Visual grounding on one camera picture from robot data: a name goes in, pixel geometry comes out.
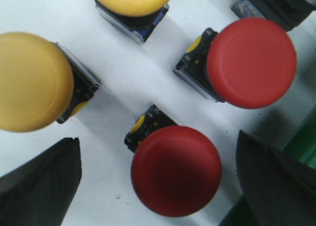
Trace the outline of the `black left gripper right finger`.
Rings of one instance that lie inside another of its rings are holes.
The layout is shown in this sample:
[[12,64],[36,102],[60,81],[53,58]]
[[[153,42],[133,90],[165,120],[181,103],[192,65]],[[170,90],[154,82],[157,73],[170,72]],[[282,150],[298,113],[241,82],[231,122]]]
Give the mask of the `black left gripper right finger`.
[[240,131],[237,176],[260,226],[314,226],[316,172],[278,149]]

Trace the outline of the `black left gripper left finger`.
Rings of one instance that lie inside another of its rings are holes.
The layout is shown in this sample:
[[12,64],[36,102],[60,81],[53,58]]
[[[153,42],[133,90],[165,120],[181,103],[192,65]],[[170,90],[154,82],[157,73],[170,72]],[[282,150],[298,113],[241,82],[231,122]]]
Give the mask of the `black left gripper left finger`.
[[82,176],[78,138],[64,138],[0,179],[2,226],[59,226]]

